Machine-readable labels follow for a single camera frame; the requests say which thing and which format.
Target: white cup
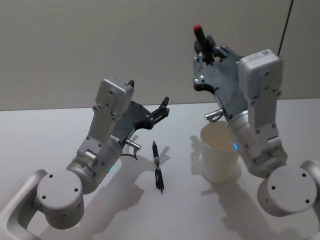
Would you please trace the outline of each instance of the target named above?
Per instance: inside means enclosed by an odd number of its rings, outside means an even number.
[[[233,176],[239,158],[225,121],[209,123],[202,128],[202,173],[213,183],[223,183]]]

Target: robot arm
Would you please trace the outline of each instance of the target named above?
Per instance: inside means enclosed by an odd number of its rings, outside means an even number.
[[[38,240],[27,231],[35,212],[44,213],[57,229],[76,225],[84,213],[83,195],[92,193],[138,129],[152,129],[169,115],[166,97],[160,107],[149,112],[131,101],[134,81],[123,84],[116,78],[101,82],[93,106],[94,117],[85,140],[66,170],[47,173],[38,170],[29,175],[0,207],[0,238],[4,240]]]
[[[248,171],[264,179],[257,191],[262,208],[282,217],[315,206],[320,168],[315,162],[308,167],[286,165],[276,125],[282,60],[269,49],[241,57],[225,44],[217,46],[211,36],[205,37],[201,26],[195,26],[194,33],[194,89],[215,96],[220,109],[206,118],[215,122],[225,116]]]

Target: white table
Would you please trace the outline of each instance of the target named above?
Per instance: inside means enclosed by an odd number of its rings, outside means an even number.
[[[257,202],[262,180],[242,161],[237,181],[211,185],[201,176],[200,130],[207,124],[204,114],[217,107],[171,105],[169,117],[153,130],[136,132],[139,160],[122,157],[99,188],[84,196],[77,226],[57,230],[37,213],[28,229],[43,240],[300,240],[315,233],[319,223],[312,209],[281,218],[265,213]],[[31,169],[64,169],[92,116],[88,108],[0,112],[0,197]],[[320,159],[319,122],[320,99],[278,102],[289,164]],[[155,187],[153,140],[165,160],[162,195]]]

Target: circular joint cap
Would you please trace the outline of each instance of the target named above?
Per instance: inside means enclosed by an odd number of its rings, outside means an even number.
[[[49,173],[38,184],[37,198],[48,212],[72,211],[83,200],[81,180],[68,170]]]
[[[304,169],[281,166],[267,180],[270,200],[288,214],[299,213],[310,208],[317,197],[316,183]]]

